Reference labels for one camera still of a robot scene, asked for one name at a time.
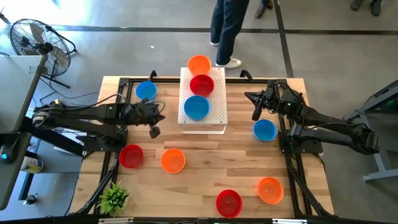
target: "gray floor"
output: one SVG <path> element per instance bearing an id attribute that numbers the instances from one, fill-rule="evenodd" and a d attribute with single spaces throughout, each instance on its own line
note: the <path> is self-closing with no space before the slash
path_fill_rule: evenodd
<path id="1" fill-rule="evenodd" d="M 2 1 L 3 13 L 16 21 L 31 17 L 48 24 L 111 27 L 209 27 L 215 0 L 18 0 Z M 398 2 L 383 0 L 382 14 L 373 17 L 369 1 L 358 12 L 349 9 L 349 0 L 280 0 L 286 29 L 316 30 L 398 30 Z M 22 11 L 24 4 L 30 10 Z M 45 6 L 49 14 L 35 9 Z M 251 1 L 244 28 L 277 28 L 275 11 L 265 18 L 253 17 L 257 1 Z M 58 80 L 72 86 L 71 90 L 54 87 L 67 96 L 99 91 L 104 75 L 179 75 L 194 54 L 215 59 L 216 48 L 208 44 L 209 33 L 186 32 L 61 32 L 76 43 L 79 53 L 72 58 L 68 72 Z M 321 113 L 342 117 L 382 87 L 398 78 L 396 55 L 398 35 L 287 35 L 295 77 L 305 79 L 310 104 Z M 14 54 L 7 32 L 0 29 L 0 51 Z M 234 56 L 255 77 L 286 77 L 279 34 L 239 34 Z M 240 70 L 228 71 L 238 76 Z M 35 99 L 51 90 L 39 83 Z M 78 104 L 96 101 L 97 95 L 75 100 Z M 48 103 L 52 95 L 43 100 Z M 398 178 L 365 184 L 362 175 L 376 171 L 373 157 L 362 156 L 347 147 L 324 144 L 328 184 L 335 213 L 345 218 L 397 222 Z M 16 200 L 21 187 L 20 175 L 11 202 L 0 212 L 0 220 L 63 215 L 72 197 L 78 165 L 69 167 L 76 158 L 63 158 L 54 169 L 64 167 L 63 174 L 35 176 L 31 194 L 40 203 L 23 206 Z M 40 186 L 45 181 L 46 187 Z"/>

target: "wooden tabletop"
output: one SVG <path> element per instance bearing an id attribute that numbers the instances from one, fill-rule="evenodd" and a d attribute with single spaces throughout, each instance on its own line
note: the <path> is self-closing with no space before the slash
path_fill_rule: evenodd
<path id="1" fill-rule="evenodd" d="M 121 77 L 104 77 L 98 100 L 118 90 Z M 303 96 L 308 104 L 303 79 L 288 78 L 288 84 Z M 127 144 L 137 144 L 144 150 L 144 162 L 139 169 L 119 167 L 118 182 L 128 189 L 131 197 L 123 210 L 130 217 L 220 217 L 215 201 L 217 195 L 232 189 L 242 196 L 243 210 L 239 218 L 293 217 L 292 197 L 285 157 L 280 152 L 278 138 L 260 142 L 252 133 L 254 110 L 244 91 L 260 91 L 265 84 L 226 85 L 228 125 L 224 135 L 182 134 L 177 124 L 178 83 L 157 83 L 157 98 L 166 102 L 162 114 L 166 119 L 158 124 L 161 134 L 149 136 L 147 126 L 130 126 Z M 114 98 L 104 103 L 113 103 Z M 263 111 L 261 119 L 274 122 L 276 114 Z M 178 174 L 166 173 L 160 158 L 166 149 L 179 148 L 186 157 L 184 169 Z M 104 152 L 92 153 L 81 166 L 71 211 L 75 212 L 89 199 L 98 185 Z M 325 172 L 319 158 L 303 154 L 308 188 L 324 208 L 333 213 Z M 268 205 L 257 196 L 257 184 L 264 177 L 275 177 L 284 186 L 284 198 L 277 205 Z M 304 210 L 298 187 L 300 208 Z"/>

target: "green plant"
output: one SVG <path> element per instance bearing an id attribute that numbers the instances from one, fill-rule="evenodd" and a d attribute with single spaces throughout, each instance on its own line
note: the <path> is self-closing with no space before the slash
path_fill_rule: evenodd
<path id="1" fill-rule="evenodd" d="M 98 206 L 101 214 L 115 216 L 124 208 L 124 203 L 130 193 L 119 184 L 111 183 L 111 188 L 105 189 L 99 196 L 101 202 Z"/>

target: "jeans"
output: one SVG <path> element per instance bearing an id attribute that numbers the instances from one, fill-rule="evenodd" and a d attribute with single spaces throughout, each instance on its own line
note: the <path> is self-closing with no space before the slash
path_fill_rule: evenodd
<path id="1" fill-rule="evenodd" d="M 226 65 L 234 51 L 235 37 L 242 29 L 249 0 L 217 0 L 211 19 L 212 43 L 218 46 L 216 63 Z"/>

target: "plastic bowl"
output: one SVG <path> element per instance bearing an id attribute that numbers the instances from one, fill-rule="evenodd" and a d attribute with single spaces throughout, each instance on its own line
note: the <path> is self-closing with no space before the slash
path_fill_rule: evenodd
<path id="1" fill-rule="evenodd" d="M 204 55 L 195 55 L 188 61 L 192 75 L 206 75 L 211 70 L 211 60 Z"/>
<path id="2" fill-rule="evenodd" d="M 119 162 L 125 168 L 139 167 L 144 160 L 144 151 L 137 145 L 125 146 L 119 154 Z"/>
<path id="3" fill-rule="evenodd" d="M 210 111 L 210 103 L 203 96 L 191 96 L 184 103 L 185 114 L 194 120 L 200 120 L 207 116 Z"/>
<path id="4" fill-rule="evenodd" d="M 140 99 L 148 98 L 148 100 L 153 100 L 156 96 L 157 88 L 154 83 L 150 81 L 145 81 L 140 83 L 136 88 L 136 95 Z"/>
<path id="5" fill-rule="evenodd" d="M 284 197 L 282 184 L 273 177 L 262 179 L 257 190 L 261 200 L 271 205 L 278 204 Z"/>
<path id="6" fill-rule="evenodd" d="M 160 160 L 164 171 L 175 174 L 185 166 L 185 156 L 179 149 L 169 149 L 165 151 Z"/>
<path id="7" fill-rule="evenodd" d="M 207 97 L 214 90 L 214 81 L 208 75 L 197 75 L 191 79 L 190 88 L 193 94 Z"/>
<path id="8" fill-rule="evenodd" d="M 235 218 L 241 213 L 243 207 L 242 198 L 233 190 L 224 190 L 218 195 L 216 206 L 222 216 Z"/>
<path id="9" fill-rule="evenodd" d="M 253 133 L 258 140 L 271 141 L 276 137 L 276 126 L 273 122 L 262 119 L 254 124 Z"/>

